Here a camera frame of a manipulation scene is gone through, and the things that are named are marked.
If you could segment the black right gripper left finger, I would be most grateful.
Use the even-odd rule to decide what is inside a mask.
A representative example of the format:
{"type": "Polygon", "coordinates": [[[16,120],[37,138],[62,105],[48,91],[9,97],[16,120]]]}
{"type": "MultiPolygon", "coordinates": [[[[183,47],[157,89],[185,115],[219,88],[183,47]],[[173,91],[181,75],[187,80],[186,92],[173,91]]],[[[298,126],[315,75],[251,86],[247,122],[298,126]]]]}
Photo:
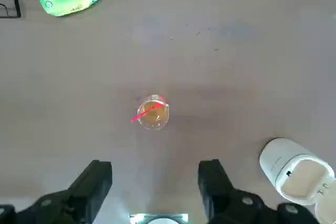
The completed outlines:
{"type": "Polygon", "coordinates": [[[19,212],[1,205],[1,223],[93,223],[111,186],[111,162],[93,160],[68,189],[43,195],[19,212]]]}

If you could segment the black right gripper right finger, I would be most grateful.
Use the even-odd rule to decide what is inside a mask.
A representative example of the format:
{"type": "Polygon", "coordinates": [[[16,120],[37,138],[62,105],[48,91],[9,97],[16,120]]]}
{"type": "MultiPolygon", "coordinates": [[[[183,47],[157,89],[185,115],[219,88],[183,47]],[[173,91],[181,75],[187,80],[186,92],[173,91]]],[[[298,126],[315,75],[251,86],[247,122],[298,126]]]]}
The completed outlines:
{"type": "Polygon", "coordinates": [[[207,223],[318,223],[301,205],[281,203],[272,209],[258,195],[236,189],[218,159],[199,163],[198,187],[207,223]]]}

